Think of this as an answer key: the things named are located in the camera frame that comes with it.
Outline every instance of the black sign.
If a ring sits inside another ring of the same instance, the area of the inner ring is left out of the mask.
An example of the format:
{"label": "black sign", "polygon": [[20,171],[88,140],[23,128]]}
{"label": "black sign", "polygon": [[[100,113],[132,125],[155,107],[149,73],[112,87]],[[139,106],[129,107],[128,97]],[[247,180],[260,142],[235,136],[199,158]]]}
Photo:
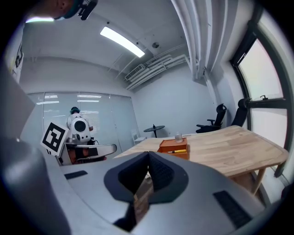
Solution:
{"label": "black sign", "polygon": [[60,144],[62,144],[63,136],[65,134],[64,129],[59,126],[56,126],[53,123],[50,123],[42,143],[48,148],[52,149],[55,152],[58,152]]}

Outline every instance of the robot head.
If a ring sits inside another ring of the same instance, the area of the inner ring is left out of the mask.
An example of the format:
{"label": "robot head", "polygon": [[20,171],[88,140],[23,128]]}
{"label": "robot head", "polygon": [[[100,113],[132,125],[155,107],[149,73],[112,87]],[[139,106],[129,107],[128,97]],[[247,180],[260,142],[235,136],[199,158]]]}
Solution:
{"label": "robot head", "polygon": [[89,125],[87,121],[81,117],[76,117],[71,125],[71,136],[73,134],[77,135],[77,139],[81,144],[86,144],[89,140],[91,140]]}

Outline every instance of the office chair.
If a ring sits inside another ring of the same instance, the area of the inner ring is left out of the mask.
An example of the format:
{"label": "office chair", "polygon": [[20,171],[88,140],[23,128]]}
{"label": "office chair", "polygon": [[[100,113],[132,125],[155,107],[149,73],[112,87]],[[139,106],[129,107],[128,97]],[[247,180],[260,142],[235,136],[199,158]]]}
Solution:
{"label": "office chair", "polygon": [[211,131],[219,130],[221,128],[221,124],[222,124],[221,121],[225,116],[226,106],[224,106],[224,104],[218,105],[216,107],[216,112],[217,112],[216,120],[207,119],[207,121],[211,122],[210,126],[197,125],[198,127],[200,127],[200,129],[196,130],[196,133],[211,132]]}
{"label": "office chair", "polygon": [[239,126],[239,127],[243,126],[243,124],[247,118],[248,112],[249,112],[248,102],[249,102],[248,98],[239,100],[239,102],[238,102],[239,108],[237,109],[235,118],[234,118],[231,126],[234,126],[234,125]]}

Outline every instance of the sign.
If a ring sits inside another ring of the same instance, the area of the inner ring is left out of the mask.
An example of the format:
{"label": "sign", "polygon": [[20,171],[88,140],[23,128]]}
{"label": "sign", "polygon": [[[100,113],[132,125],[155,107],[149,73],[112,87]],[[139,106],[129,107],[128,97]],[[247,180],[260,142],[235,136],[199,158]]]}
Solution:
{"label": "sign", "polygon": [[41,145],[50,151],[52,155],[59,156],[68,131],[64,126],[50,123],[43,134]]}

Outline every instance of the table leg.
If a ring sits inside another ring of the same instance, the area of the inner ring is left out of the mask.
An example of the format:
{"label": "table leg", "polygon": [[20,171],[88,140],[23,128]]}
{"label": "table leg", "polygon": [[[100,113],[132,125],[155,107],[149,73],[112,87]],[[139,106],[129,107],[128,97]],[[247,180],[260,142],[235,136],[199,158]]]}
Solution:
{"label": "table leg", "polygon": [[258,190],[258,188],[259,188],[259,186],[261,184],[261,180],[262,180],[262,177],[265,174],[265,172],[266,172],[266,169],[265,168],[264,169],[260,169],[258,171],[258,175],[257,175],[257,177],[255,179],[255,182],[254,182],[254,185],[252,186],[252,189],[251,189],[251,192],[254,195],[256,194],[256,192],[257,192],[257,190]]}

